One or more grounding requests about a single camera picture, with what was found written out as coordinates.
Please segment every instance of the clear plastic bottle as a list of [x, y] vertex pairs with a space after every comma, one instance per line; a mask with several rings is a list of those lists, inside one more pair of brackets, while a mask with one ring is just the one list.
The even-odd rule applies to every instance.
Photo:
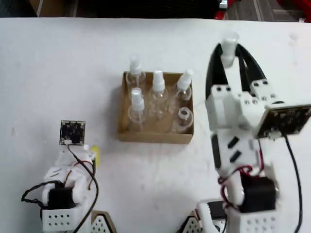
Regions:
[[141, 64], [136, 56], [131, 56], [130, 71], [126, 74], [126, 83], [129, 97], [132, 89], [138, 87], [142, 92], [146, 89], [146, 74], [141, 69]]
[[171, 114], [178, 111], [179, 108], [187, 107], [189, 105], [189, 100], [192, 95], [190, 84], [193, 74], [193, 71], [188, 69], [173, 86], [169, 103], [169, 112]]
[[185, 133], [193, 124], [193, 113], [187, 107], [179, 109], [172, 123], [172, 133]]
[[149, 92], [149, 116], [156, 117], [158, 120], [163, 118], [167, 111], [169, 93], [165, 88], [163, 71], [154, 72], [153, 85]]
[[133, 88], [131, 91], [132, 105], [128, 109], [130, 118], [129, 131], [143, 131], [143, 125], [147, 118], [147, 110], [140, 88]]

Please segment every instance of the cardboard box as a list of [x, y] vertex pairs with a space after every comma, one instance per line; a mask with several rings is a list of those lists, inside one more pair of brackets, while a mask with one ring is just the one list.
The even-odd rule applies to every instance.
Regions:
[[64, 0], [30, 0], [38, 17], [63, 17]]
[[[170, 133], [173, 116], [170, 113], [165, 113], [162, 120], [148, 119], [144, 123], [144, 130], [142, 132], [128, 131], [130, 120], [128, 118], [128, 109], [131, 106], [129, 94], [126, 84], [126, 73], [123, 74], [123, 81], [121, 87], [121, 112], [119, 115], [118, 136], [120, 141], [126, 142], [150, 142], [150, 143], [175, 143], [188, 144], [194, 134], [194, 121], [192, 126], [186, 133]], [[164, 73], [165, 86], [170, 94], [172, 86], [177, 83], [181, 73]], [[151, 89], [153, 81], [153, 73], [146, 72], [147, 90]], [[145, 95], [145, 106], [148, 109], [147, 96]], [[192, 97], [188, 108], [193, 112]]]

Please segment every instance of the carpet floor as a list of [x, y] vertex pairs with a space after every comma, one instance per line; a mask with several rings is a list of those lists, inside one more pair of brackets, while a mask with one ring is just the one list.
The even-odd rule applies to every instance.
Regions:
[[[283, 0], [280, 6], [276, 0], [241, 0], [235, 2], [226, 12], [226, 20], [250, 20], [272, 22], [297, 22], [304, 17], [292, 0]], [[92, 0], [68, 0], [68, 17], [97, 17]]]

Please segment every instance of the black cable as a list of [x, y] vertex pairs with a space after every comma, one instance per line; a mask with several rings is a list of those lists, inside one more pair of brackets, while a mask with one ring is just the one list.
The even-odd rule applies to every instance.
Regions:
[[21, 197], [21, 200], [20, 201], [24, 201], [24, 202], [27, 202], [27, 203], [34, 203], [34, 204], [38, 204], [40, 206], [41, 209], [46, 209], [47, 207], [40, 201], [38, 200], [37, 198], [36, 199], [26, 199], [26, 196], [28, 195], [28, 193], [30, 193], [31, 191], [34, 191], [35, 189], [38, 189], [42, 186], [45, 186], [49, 183], [53, 183], [55, 184], [55, 187], [63, 187], [64, 184], [60, 181], [47, 181], [47, 182], [43, 182], [43, 183], [40, 183], [40, 184], [37, 184], [35, 185], [34, 187], [28, 189], [25, 191], [25, 193], [23, 194], [23, 196]]
[[222, 233], [225, 233], [225, 228], [227, 227], [227, 221], [228, 221], [228, 219], [227, 219], [227, 215], [225, 216], [225, 227], [224, 227], [224, 229], [223, 229], [223, 232]]
[[284, 138], [285, 138], [285, 142], [286, 142], [288, 151], [289, 151], [289, 153], [291, 155], [291, 158], [293, 160], [293, 164], [294, 164], [294, 168], [295, 168], [295, 173], [296, 173], [296, 177], [297, 177], [298, 194], [299, 194], [299, 220], [298, 220], [298, 225], [297, 225], [296, 230], [295, 230], [294, 233], [298, 233], [299, 230], [300, 230], [301, 224], [302, 224], [302, 214], [303, 214], [302, 213], [302, 193], [301, 193], [300, 177], [299, 177], [299, 172], [298, 172], [298, 167], [297, 167], [297, 163], [296, 163], [296, 160], [295, 160], [295, 156], [293, 154], [293, 151], [292, 151], [290, 142], [288, 140], [288, 137], [285, 135]]
[[98, 188], [98, 183], [97, 183], [97, 180], [95, 179], [93, 173], [87, 168], [87, 166], [70, 150], [70, 147], [69, 145], [67, 145], [67, 148], [68, 150], [72, 153], [73, 157], [77, 160], [77, 162], [79, 164], [81, 164], [84, 169], [90, 174], [90, 176], [92, 177], [94, 183], [95, 183], [95, 186], [96, 186], [96, 195], [95, 195], [95, 198], [94, 198], [94, 201], [91, 205], [91, 207], [89, 208], [88, 212], [86, 213], [86, 215], [84, 216], [84, 218], [81, 220], [81, 222], [79, 223], [79, 225], [76, 227], [76, 229], [72, 232], [72, 233], [77, 233], [79, 231], [79, 229], [82, 227], [82, 225], [84, 224], [84, 222], [86, 221], [87, 217], [90, 215], [90, 213], [92, 212], [94, 206], [95, 206], [95, 203], [97, 201], [97, 198], [98, 198], [98, 192], [99, 192], [99, 188]]

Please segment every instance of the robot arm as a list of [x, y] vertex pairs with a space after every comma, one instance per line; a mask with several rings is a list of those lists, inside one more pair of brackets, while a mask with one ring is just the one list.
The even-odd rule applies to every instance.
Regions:
[[[278, 232], [278, 186], [274, 167], [264, 163], [259, 140], [300, 133], [311, 114], [309, 103], [285, 103], [273, 90], [238, 36], [223, 40], [207, 72], [206, 108], [214, 162], [220, 175], [227, 233]], [[242, 91], [227, 81], [224, 67], [239, 59]], [[218, 232], [209, 204], [197, 215], [203, 232]]]

